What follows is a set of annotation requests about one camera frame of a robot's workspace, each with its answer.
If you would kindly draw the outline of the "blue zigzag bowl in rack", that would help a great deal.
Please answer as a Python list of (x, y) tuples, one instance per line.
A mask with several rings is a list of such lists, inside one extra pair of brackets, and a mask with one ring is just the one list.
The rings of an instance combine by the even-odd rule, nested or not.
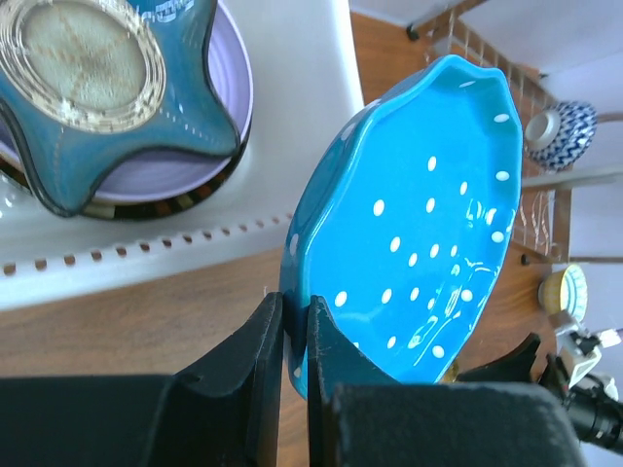
[(525, 128), (528, 157), (549, 171), (576, 162), (590, 147), (598, 124), (593, 105), (562, 101), (531, 117)]

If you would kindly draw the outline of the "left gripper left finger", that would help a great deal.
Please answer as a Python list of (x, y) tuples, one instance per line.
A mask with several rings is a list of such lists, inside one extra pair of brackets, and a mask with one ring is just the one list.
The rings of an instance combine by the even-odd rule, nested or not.
[(273, 466), (282, 297), (174, 375), (5, 377), (5, 466)]

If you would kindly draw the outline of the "white plastic bin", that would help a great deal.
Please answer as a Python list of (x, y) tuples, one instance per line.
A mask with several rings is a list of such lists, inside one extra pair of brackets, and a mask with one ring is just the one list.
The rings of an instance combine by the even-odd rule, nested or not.
[(229, 1), (250, 56), (254, 111), (216, 193), (152, 222), (60, 219), (1, 188), (1, 306), (124, 287), (277, 248), (314, 168), (363, 106), (348, 3)]

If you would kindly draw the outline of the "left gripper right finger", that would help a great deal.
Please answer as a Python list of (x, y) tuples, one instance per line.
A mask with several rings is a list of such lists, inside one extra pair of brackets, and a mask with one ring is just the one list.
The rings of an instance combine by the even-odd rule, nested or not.
[(312, 466), (579, 466), (560, 403), (532, 383), (399, 384), (308, 311)]

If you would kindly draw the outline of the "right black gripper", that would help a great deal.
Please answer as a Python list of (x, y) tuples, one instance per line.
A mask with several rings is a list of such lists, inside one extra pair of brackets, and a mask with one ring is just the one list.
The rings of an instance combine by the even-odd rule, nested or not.
[[(512, 351), (502, 357), (460, 373), (460, 382), (531, 383), (531, 368), (541, 344), (540, 337), (529, 333)], [(562, 403), (579, 441), (622, 454), (622, 403), (606, 393), (603, 377), (586, 375), (575, 385), (560, 357), (548, 354), (547, 366), (538, 384)]]

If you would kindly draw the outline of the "steel two-tier dish rack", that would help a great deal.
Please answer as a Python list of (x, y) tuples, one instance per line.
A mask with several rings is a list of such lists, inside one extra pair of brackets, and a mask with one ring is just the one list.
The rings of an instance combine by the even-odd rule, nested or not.
[(572, 254), (570, 220), (573, 189), (622, 178), (619, 163), (588, 169), (572, 166), (585, 154), (597, 126), (619, 123), (622, 115), (600, 115), (588, 103), (556, 99), (541, 85), (535, 71), (511, 61), (462, 20), (462, 15), (478, 5), (460, 1), (445, 6), (431, 18), (409, 23), (406, 33), (413, 42), (423, 41), (427, 60), (459, 54), (505, 75), (524, 129), (522, 197), (512, 230), (523, 264), (620, 264), (620, 256)]

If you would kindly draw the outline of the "blue yellow patterned bowl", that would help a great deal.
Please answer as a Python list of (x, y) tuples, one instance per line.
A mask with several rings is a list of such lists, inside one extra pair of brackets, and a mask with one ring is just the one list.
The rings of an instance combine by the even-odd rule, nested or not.
[(552, 272), (539, 285), (537, 299), (547, 314), (566, 311), (576, 321), (583, 321), (588, 305), (588, 285), (578, 264)]

